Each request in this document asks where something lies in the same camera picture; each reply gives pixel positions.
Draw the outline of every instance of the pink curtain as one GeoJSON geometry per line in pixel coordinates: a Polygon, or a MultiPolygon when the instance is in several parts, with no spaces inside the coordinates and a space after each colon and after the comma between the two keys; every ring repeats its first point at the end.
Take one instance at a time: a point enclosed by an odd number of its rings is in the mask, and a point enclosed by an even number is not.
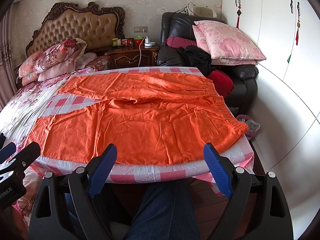
{"type": "Polygon", "coordinates": [[[17,92],[10,46],[12,8],[0,22],[0,111],[17,92]]]}

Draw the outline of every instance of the drawer handle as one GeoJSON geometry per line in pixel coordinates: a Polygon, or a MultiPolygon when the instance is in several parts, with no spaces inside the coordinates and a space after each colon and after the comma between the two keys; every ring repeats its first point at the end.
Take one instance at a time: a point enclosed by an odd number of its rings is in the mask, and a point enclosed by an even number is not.
{"type": "Polygon", "coordinates": [[[136,60],[136,59],[135,59],[135,60],[132,60],[132,61],[131,61],[131,60],[128,60],[127,62],[128,62],[129,64],[134,64],[134,63],[138,62],[138,60],[136,60]]]}

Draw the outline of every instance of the light switch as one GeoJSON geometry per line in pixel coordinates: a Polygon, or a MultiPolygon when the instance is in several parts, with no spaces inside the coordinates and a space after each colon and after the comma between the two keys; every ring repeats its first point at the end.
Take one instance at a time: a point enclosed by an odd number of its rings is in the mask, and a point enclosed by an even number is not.
{"type": "Polygon", "coordinates": [[[148,27],[147,26],[136,26],[133,28],[133,32],[135,33],[142,33],[144,29],[144,32],[146,33],[148,31],[148,27]]]}

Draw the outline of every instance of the blue jeans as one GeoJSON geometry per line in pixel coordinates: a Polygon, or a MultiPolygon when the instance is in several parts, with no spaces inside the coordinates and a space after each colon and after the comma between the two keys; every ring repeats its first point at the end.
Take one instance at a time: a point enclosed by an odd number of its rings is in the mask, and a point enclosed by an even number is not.
{"type": "MultiPolygon", "coordinates": [[[[70,194],[66,194],[66,200],[77,235],[85,239],[70,194]]],[[[107,228],[109,221],[130,225],[124,240],[200,240],[191,196],[183,180],[150,183],[132,221],[108,184],[93,198],[93,205],[107,228]]]]}

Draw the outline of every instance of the orange cloth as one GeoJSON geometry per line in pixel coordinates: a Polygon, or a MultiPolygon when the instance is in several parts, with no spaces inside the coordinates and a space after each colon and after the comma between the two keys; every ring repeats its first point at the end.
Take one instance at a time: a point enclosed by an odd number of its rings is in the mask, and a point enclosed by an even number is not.
{"type": "Polygon", "coordinates": [[[117,163],[171,165],[219,153],[248,126],[237,121],[211,80],[182,73],[111,73],[72,77],[58,91],[104,101],[36,120],[26,145],[45,157],[88,163],[109,143],[117,163]]]}

